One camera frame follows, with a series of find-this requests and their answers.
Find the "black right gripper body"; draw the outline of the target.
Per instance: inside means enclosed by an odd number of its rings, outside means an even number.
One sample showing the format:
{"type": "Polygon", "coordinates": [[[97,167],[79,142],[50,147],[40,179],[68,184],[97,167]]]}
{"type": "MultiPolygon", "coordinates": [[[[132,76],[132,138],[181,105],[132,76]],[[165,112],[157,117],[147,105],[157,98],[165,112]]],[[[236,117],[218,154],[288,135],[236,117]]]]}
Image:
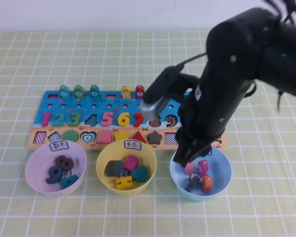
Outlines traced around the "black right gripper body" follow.
{"type": "Polygon", "coordinates": [[[242,80],[201,79],[178,110],[179,148],[209,147],[222,135],[241,100],[242,80]]]}

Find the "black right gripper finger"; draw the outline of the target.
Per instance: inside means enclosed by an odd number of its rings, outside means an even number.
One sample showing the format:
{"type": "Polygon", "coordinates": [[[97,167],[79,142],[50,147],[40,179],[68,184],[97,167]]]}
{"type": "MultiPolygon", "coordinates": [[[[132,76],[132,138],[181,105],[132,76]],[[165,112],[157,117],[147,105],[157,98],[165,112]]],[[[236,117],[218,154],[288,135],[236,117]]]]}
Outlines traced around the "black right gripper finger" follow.
{"type": "Polygon", "coordinates": [[[212,142],[205,142],[203,140],[194,140],[191,146],[191,161],[198,157],[207,156],[212,149],[212,142]]]}
{"type": "Polygon", "coordinates": [[[195,155],[195,144],[191,143],[180,143],[176,154],[174,156],[174,162],[179,164],[181,167],[186,167],[189,162],[192,162],[195,155]]]}

